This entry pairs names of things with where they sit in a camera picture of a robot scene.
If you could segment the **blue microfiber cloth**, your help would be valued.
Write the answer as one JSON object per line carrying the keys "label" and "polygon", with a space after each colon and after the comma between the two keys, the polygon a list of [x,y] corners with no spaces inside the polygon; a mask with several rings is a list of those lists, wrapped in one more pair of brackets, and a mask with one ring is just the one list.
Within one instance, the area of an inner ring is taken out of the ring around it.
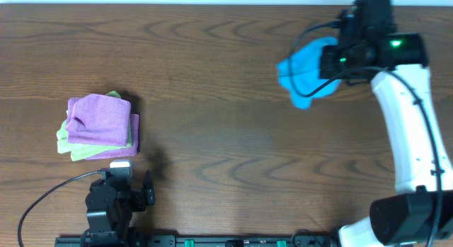
{"label": "blue microfiber cloth", "polygon": [[341,80],[335,80],[309,98],[302,96],[327,82],[327,79],[320,78],[322,49],[327,45],[337,44],[334,37],[313,40],[291,56],[291,64],[288,59],[284,59],[276,65],[278,83],[288,91],[294,107],[309,109],[314,98],[329,96],[339,87]]}

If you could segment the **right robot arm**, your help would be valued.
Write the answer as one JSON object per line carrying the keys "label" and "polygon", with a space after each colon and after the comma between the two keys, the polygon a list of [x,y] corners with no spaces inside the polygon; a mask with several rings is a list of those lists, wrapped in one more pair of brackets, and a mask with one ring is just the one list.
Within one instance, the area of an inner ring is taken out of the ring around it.
{"label": "right robot arm", "polygon": [[430,92],[430,68],[417,33],[322,49],[324,79],[369,79],[394,157],[396,195],[375,200],[364,219],[342,226],[339,246],[397,246],[452,236],[452,165]]}

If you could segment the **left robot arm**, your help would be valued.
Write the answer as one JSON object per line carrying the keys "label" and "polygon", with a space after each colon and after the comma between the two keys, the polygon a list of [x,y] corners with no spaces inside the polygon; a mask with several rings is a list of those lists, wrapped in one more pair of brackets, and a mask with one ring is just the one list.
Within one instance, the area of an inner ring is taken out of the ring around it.
{"label": "left robot arm", "polygon": [[151,173],[144,174],[142,187],[131,187],[130,168],[110,168],[101,172],[86,196],[89,246],[146,246],[147,240],[130,226],[135,212],[155,204]]}

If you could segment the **green folded cloth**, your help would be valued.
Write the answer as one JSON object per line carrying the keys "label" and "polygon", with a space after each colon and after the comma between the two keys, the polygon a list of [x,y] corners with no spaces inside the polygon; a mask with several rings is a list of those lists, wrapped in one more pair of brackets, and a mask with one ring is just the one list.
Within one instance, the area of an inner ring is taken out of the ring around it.
{"label": "green folded cloth", "polygon": [[[106,94],[107,96],[115,96],[121,98],[120,94],[116,91],[111,91]],[[122,149],[132,146],[131,138],[131,123],[129,128],[128,142],[124,147],[116,146],[102,146],[90,144],[71,144],[68,142],[68,132],[65,130],[67,119],[63,121],[60,129],[57,131],[57,151],[60,154],[69,153],[72,161],[86,160],[86,158],[100,154],[104,151]]]}

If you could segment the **top purple folded cloth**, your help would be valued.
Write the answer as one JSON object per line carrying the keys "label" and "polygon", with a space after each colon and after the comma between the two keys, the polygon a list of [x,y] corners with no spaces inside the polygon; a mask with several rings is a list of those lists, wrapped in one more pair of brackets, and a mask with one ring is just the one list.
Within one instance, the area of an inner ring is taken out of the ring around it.
{"label": "top purple folded cloth", "polygon": [[71,144],[124,147],[130,128],[130,102],[115,96],[90,94],[68,101],[65,130]]}

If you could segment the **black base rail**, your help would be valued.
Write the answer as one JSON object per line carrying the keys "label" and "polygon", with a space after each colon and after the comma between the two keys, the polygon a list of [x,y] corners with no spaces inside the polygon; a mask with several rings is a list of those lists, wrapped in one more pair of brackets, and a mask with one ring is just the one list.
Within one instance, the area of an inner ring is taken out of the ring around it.
{"label": "black base rail", "polygon": [[130,246],[130,247],[337,247],[330,236],[298,235],[291,237],[182,237],[155,235],[127,240],[124,243],[94,243],[86,237],[84,246]]}

